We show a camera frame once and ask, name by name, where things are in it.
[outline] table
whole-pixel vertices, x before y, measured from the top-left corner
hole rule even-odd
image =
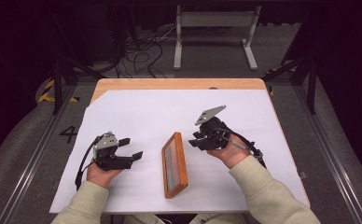
[[[247,211],[243,194],[225,165],[188,143],[193,138],[192,133],[198,130],[193,123],[202,108],[220,103],[225,103],[227,108],[218,117],[247,139],[256,141],[271,174],[284,182],[298,200],[310,206],[262,80],[109,78],[101,79],[97,84],[50,212],[60,212],[76,192],[77,167],[93,136],[114,127],[117,129],[111,131],[116,137],[132,139],[129,145],[117,151],[117,155],[130,156],[141,150],[144,154],[131,170],[122,172],[117,181],[111,183],[105,213]],[[189,186],[167,200],[164,198],[160,150],[174,131],[183,134]]]

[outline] wooden table edge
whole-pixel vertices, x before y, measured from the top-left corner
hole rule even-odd
[[[102,78],[90,103],[115,90],[266,90],[260,78]]]

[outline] forearm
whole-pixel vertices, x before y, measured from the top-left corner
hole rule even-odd
[[[107,189],[85,181],[52,223],[100,223],[107,196]]]
[[[312,210],[298,202],[254,157],[240,161],[230,174],[242,188],[248,210],[260,223],[319,223]]]

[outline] number 4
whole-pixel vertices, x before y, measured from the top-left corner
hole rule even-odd
[[[74,130],[76,129],[76,127],[74,126],[70,126],[68,127],[68,129],[62,131],[60,133],[60,135],[65,135],[65,136],[68,136],[68,141],[67,141],[67,144],[70,144],[71,142],[71,139],[73,138],[73,135],[77,135],[78,133],[74,133]]]

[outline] white sheet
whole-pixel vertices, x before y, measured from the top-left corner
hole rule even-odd
[[[96,136],[108,131],[117,139],[131,138],[117,155],[131,156],[141,150],[144,154],[131,170],[112,181],[106,213],[246,211],[242,191],[228,168],[188,142],[199,130],[194,122],[202,111],[219,105],[227,108],[217,117],[256,142],[272,176],[285,183],[297,200],[310,206],[265,90],[144,90],[108,91],[87,108],[50,212],[59,213],[69,204],[76,193],[74,181],[86,149]],[[189,186],[173,199],[165,199],[160,151],[174,132],[183,136]]]

